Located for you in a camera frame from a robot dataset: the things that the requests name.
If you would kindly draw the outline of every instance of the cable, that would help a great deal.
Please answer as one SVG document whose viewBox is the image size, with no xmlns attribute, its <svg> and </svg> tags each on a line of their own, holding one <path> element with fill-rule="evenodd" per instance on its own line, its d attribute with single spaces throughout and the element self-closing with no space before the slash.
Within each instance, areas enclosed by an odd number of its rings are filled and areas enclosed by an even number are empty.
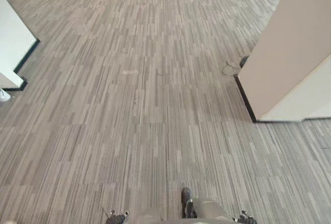
<svg viewBox="0 0 331 224">
<path fill-rule="evenodd" d="M 226 74 L 226 73 L 224 73 L 224 69 L 227 68 L 228 66 L 230 66 L 233 69 L 241 69 L 240 67 L 235 67 L 233 65 L 230 65 L 228 61 L 226 61 L 225 63 L 226 63 L 226 65 L 222 69 L 222 74 L 225 75 L 225 76 L 233 76 L 234 75 L 234 74 Z"/>
<path fill-rule="evenodd" d="M 103 207 L 101 207 L 101 208 L 102 208 L 103 212 L 106 214 L 106 216 L 107 216 L 107 219 L 109 219 L 109 216 L 108 216 L 107 212 L 104 210 L 104 208 L 103 208 Z"/>
</svg>

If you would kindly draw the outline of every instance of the black baseboard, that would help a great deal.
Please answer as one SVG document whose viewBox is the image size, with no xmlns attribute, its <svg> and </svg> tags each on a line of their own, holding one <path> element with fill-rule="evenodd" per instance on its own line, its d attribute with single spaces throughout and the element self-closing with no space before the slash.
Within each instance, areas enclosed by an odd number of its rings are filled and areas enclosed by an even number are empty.
<svg viewBox="0 0 331 224">
<path fill-rule="evenodd" d="M 16 74 L 22 68 L 22 66 L 24 65 L 24 63 L 27 61 L 27 59 L 30 57 L 30 55 L 33 53 L 33 51 L 35 50 L 35 48 L 38 46 L 39 43 L 40 43 L 40 40 L 39 39 L 36 39 L 36 41 L 30 47 L 30 49 L 28 50 L 28 52 L 24 55 L 24 57 L 22 58 L 22 60 L 19 62 L 19 64 L 13 70 Z M 21 77 L 21 78 L 23 79 L 23 83 L 21 84 L 21 86 L 19 88 L 3 88 L 3 90 L 4 91 L 22 91 L 22 90 L 24 90 L 25 87 L 27 86 L 27 80 L 24 77 Z"/>
<path fill-rule="evenodd" d="M 257 123 L 257 122 L 259 122 L 259 121 L 257 121 L 257 119 L 256 119 L 256 117 L 255 117 L 255 115 L 254 115 L 254 112 L 253 112 L 253 110 L 252 110 L 251 105 L 249 104 L 249 101 L 248 101 L 248 98 L 247 98 L 247 96 L 246 96 L 246 94 L 245 94 L 245 91 L 244 91 L 244 89 L 243 89 L 243 86 L 242 86 L 242 84 L 240 83 L 240 80 L 239 80 L 238 74 L 233 75 L 233 77 L 234 77 L 234 79 L 236 80 L 237 86 L 238 86 L 238 88 L 239 88 L 240 94 L 242 95 L 242 98 L 243 98 L 243 100 L 244 100 L 244 103 L 245 103 L 245 105 L 246 105 L 246 108 L 247 108 L 247 111 L 248 111 L 248 113 L 249 113 L 250 118 L 252 119 L 253 123 Z"/>
<path fill-rule="evenodd" d="M 292 121 L 258 121 L 254 115 L 254 112 L 252 110 L 251 105 L 249 104 L 248 98 L 245 94 L 244 88 L 242 86 L 242 84 L 240 83 L 238 74 L 233 75 L 234 79 L 236 80 L 237 86 L 239 88 L 240 94 L 242 95 L 242 98 L 244 100 L 244 103 L 246 105 L 247 111 L 249 113 L 250 118 L 252 119 L 253 123 L 291 123 Z M 329 120 L 331 119 L 330 117 L 317 117 L 317 118 L 307 118 L 307 119 L 303 119 L 302 121 L 312 121 L 312 120 Z"/>
<path fill-rule="evenodd" d="M 27 86 L 27 81 L 24 77 L 21 77 L 23 79 L 23 83 L 19 88 L 3 88 L 4 91 L 23 91 L 25 87 Z"/>
<path fill-rule="evenodd" d="M 37 39 L 33 45 L 31 46 L 31 48 L 28 50 L 28 52 L 26 53 L 26 55 L 22 58 L 22 60 L 19 62 L 19 64 L 16 66 L 16 68 L 14 69 L 14 72 L 17 74 L 17 72 L 19 72 L 19 70 L 22 68 L 22 66 L 24 65 L 24 63 L 27 61 L 27 59 L 30 57 L 31 53 L 33 53 L 33 51 L 35 50 L 35 48 L 38 46 L 38 44 L 40 43 L 40 40 Z"/>
</svg>

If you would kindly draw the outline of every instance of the white partition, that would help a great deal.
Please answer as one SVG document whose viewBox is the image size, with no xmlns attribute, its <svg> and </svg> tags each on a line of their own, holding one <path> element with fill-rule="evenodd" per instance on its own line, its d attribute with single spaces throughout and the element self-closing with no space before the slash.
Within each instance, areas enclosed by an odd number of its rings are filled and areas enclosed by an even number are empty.
<svg viewBox="0 0 331 224">
<path fill-rule="evenodd" d="M 330 54 L 331 0 L 281 0 L 238 75 L 250 113 L 257 121 L 331 117 Z"/>
<path fill-rule="evenodd" d="M 22 85 L 13 71 L 36 41 L 8 1 L 0 0 L 0 88 Z"/>
</svg>

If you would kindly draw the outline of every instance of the floor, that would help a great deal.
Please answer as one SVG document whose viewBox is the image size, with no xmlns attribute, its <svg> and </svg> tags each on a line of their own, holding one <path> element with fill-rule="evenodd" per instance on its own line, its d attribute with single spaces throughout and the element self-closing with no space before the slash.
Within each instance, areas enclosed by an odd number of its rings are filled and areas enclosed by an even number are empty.
<svg viewBox="0 0 331 224">
<path fill-rule="evenodd" d="M 331 223 L 331 120 L 253 124 L 222 74 L 278 1 L 10 0 L 41 43 L 0 107 L 0 222 L 176 219 L 189 186 L 232 216 Z"/>
</svg>

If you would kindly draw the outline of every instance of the power cord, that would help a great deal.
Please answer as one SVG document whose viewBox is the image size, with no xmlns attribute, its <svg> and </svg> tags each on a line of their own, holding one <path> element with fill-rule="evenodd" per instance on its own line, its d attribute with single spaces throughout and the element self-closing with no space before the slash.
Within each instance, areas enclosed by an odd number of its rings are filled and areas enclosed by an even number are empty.
<svg viewBox="0 0 331 224">
<path fill-rule="evenodd" d="M 224 69 L 227 68 L 228 66 L 231 67 L 231 68 L 233 68 L 233 69 L 241 69 L 240 67 L 235 67 L 235 66 L 233 66 L 233 65 L 230 65 L 228 61 L 226 61 L 225 63 L 226 63 L 227 65 L 225 65 L 225 66 L 223 67 L 223 69 L 222 69 L 222 74 L 225 75 L 225 76 L 233 76 L 233 75 L 234 75 L 234 74 L 226 74 L 226 73 L 224 72 Z"/>
</svg>

